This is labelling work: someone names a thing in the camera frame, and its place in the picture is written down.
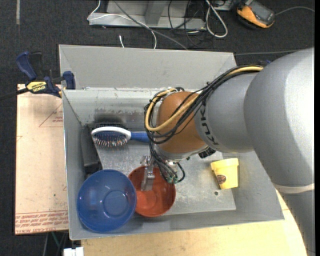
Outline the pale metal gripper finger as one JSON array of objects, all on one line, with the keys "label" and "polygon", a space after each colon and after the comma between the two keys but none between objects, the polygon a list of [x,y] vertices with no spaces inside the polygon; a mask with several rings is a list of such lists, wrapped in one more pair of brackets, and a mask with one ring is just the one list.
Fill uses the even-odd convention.
[{"label": "pale metal gripper finger", "polygon": [[150,191],[151,190],[151,157],[149,155],[144,155],[140,164],[144,167],[143,179],[141,182],[141,190],[142,191]]},{"label": "pale metal gripper finger", "polygon": [[149,166],[147,167],[147,185],[148,186],[152,186],[154,183],[154,179],[155,179],[154,166],[155,166],[155,160],[151,159]]}]

